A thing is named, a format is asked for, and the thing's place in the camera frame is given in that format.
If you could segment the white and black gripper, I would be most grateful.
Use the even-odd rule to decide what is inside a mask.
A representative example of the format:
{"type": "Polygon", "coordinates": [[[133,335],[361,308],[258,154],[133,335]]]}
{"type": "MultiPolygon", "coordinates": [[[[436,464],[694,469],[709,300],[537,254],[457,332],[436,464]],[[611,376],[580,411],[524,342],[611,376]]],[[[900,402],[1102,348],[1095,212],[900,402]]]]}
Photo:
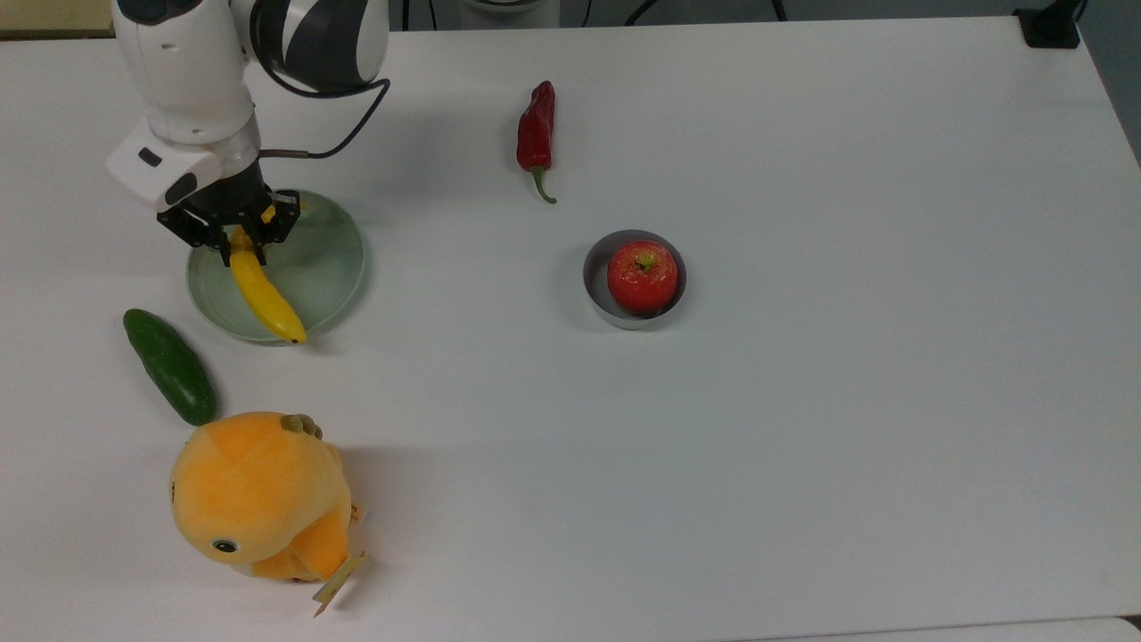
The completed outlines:
{"type": "Polygon", "coordinates": [[[157,222],[191,247],[217,251],[230,267],[236,211],[246,209],[256,259],[285,243],[301,216],[299,190],[265,188],[254,114],[147,114],[110,151],[105,168],[157,222]]]}

